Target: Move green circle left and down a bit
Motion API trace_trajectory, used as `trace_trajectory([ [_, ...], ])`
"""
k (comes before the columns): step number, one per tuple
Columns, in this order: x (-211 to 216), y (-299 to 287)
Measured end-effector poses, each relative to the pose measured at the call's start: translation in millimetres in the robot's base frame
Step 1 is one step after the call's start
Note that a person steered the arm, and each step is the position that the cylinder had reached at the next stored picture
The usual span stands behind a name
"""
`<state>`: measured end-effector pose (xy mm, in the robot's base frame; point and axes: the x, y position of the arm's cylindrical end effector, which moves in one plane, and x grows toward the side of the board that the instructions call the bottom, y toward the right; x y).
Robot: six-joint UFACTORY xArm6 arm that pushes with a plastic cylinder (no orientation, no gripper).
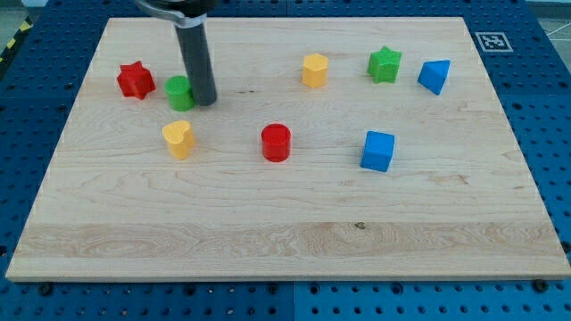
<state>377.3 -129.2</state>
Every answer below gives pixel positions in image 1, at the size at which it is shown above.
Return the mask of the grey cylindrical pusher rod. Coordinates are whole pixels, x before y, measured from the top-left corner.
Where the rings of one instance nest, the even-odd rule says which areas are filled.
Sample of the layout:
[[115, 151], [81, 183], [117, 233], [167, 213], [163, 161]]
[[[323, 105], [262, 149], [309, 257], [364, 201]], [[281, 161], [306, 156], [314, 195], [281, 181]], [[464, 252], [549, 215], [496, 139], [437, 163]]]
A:
[[200, 106], [213, 105], [218, 98], [204, 23], [207, 14], [185, 18], [176, 26], [180, 51], [191, 83], [194, 101]]

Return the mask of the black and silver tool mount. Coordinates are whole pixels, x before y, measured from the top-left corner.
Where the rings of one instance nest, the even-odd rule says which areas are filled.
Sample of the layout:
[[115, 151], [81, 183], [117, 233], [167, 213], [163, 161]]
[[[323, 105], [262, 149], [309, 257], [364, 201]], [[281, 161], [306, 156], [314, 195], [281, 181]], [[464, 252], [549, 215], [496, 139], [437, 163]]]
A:
[[142, 12], [171, 21], [176, 27], [197, 27], [219, 5], [219, 0], [134, 0], [134, 3]]

